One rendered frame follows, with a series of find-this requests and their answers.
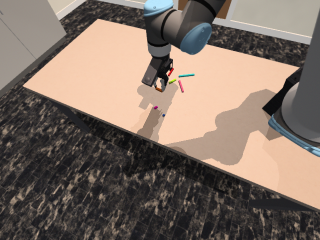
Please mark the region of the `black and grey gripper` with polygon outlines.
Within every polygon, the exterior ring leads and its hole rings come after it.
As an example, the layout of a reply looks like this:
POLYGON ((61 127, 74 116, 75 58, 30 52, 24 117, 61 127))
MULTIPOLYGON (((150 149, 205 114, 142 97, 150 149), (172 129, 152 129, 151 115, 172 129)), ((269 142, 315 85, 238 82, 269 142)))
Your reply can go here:
POLYGON ((163 64, 161 66, 161 69, 153 83, 154 87, 156 88, 157 87, 157 80, 158 78, 160 78, 160 83, 161 83, 161 90, 162 92, 164 92, 164 90, 166 89, 166 86, 167 86, 167 82, 169 80, 169 77, 167 76, 167 72, 168 71, 171 71, 172 68, 173 68, 173 59, 170 58, 170 53, 166 56, 162 56, 162 57, 157 57, 157 56, 153 56, 151 55, 153 58, 155 59, 158 59, 158 60, 162 60, 163 61, 163 64), (172 64, 172 65, 171 65, 172 64))

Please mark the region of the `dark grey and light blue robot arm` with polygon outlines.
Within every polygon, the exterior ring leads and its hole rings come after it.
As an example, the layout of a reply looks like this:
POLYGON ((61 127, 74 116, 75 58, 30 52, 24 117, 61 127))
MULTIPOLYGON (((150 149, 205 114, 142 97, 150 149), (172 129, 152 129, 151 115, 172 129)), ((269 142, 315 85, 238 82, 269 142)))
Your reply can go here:
MULTIPOLYGON (((196 55, 208 43, 211 24, 226 0, 188 0, 182 12, 173 9, 173 0, 148 0, 144 19, 148 52, 164 57, 172 45, 196 55)), ((152 57, 142 83, 152 87, 163 65, 152 57)), ((281 135, 320 157, 320 9, 298 83, 285 95, 282 106, 268 125, 281 135)))

